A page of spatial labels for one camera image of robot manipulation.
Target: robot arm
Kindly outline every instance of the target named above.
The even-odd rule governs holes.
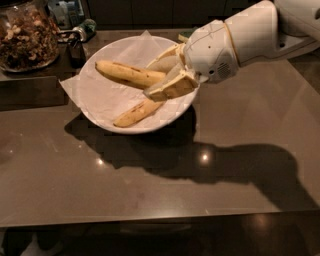
[[[188,69],[218,83],[258,61],[288,59],[320,47],[319,0],[258,4],[197,29],[184,47]]]

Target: banana piece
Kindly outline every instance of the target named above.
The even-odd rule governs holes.
[[[119,117],[117,117],[113,125],[121,128],[129,127],[138,123],[147,116],[153,114],[158,108],[160,108],[165,102],[154,102],[148,98],[134,106],[133,108],[125,111]]]
[[[96,70],[108,79],[137,89],[146,89],[165,78],[166,73],[130,66],[124,63],[100,60]]]

